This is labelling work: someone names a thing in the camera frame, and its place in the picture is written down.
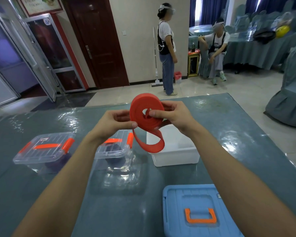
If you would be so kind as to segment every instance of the white t-shirt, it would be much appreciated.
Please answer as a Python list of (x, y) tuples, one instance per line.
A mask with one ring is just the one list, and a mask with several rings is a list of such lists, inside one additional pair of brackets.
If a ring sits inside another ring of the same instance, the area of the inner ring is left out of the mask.
[[(208, 43), (209, 48), (213, 44), (214, 35), (215, 35), (215, 33), (204, 36), (205, 41)], [(220, 38), (217, 37), (217, 34), (215, 35), (215, 41), (214, 41), (215, 51), (217, 51), (219, 49), (219, 47), (222, 45), (222, 37), (223, 36), (224, 36), (224, 33), (222, 34), (222, 36)], [(226, 32), (226, 35), (225, 35), (225, 38), (224, 38), (224, 43), (227, 44), (229, 42), (229, 39), (230, 39), (230, 35), (229, 35), (228, 32)]]
[(161, 40), (164, 41), (166, 36), (168, 36), (168, 35), (172, 35), (173, 50), (174, 50), (174, 52), (176, 52), (173, 31), (171, 30), (169, 24), (166, 23), (165, 21), (159, 22), (159, 36), (160, 36)]

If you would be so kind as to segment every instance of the transparent lid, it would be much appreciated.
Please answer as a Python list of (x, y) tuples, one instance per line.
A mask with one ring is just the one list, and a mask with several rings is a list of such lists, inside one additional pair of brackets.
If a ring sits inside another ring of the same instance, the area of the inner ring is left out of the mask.
[(74, 137), (73, 132), (38, 135), (18, 152), (13, 162), (27, 165), (56, 161), (68, 153)]
[(125, 157), (133, 145), (133, 140), (132, 130), (119, 130), (97, 148), (95, 158)]

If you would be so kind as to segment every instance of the left hand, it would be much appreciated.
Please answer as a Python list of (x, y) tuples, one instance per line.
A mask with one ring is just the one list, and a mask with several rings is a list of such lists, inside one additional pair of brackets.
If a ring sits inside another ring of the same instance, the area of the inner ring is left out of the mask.
[(103, 143), (118, 130), (131, 130), (137, 123), (130, 121), (129, 110), (106, 111), (88, 135)]
[(208, 63), (209, 63), (209, 64), (213, 64), (213, 62), (214, 62), (214, 59), (215, 59), (215, 57), (214, 57), (214, 56), (212, 56), (212, 57), (209, 59)]

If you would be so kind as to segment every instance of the blue jeans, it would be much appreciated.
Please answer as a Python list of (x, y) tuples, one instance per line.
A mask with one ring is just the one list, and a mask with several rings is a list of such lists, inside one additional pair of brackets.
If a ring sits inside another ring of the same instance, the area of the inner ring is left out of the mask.
[(167, 95), (170, 95), (173, 92), (174, 62), (170, 53), (167, 55), (159, 54), (159, 58), (162, 62), (163, 89), (166, 90)]

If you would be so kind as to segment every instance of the standing woman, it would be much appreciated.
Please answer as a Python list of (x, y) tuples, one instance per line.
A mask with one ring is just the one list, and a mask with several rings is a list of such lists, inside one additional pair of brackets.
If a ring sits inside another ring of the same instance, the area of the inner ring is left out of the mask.
[(158, 51), (162, 62), (163, 91), (168, 96), (177, 95), (173, 90), (174, 64), (178, 62), (175, 56), (174, 35), (168, 21), (171, 20), (175, 10), (169, 3), (163, 3), (159, 7), (158, 17)]

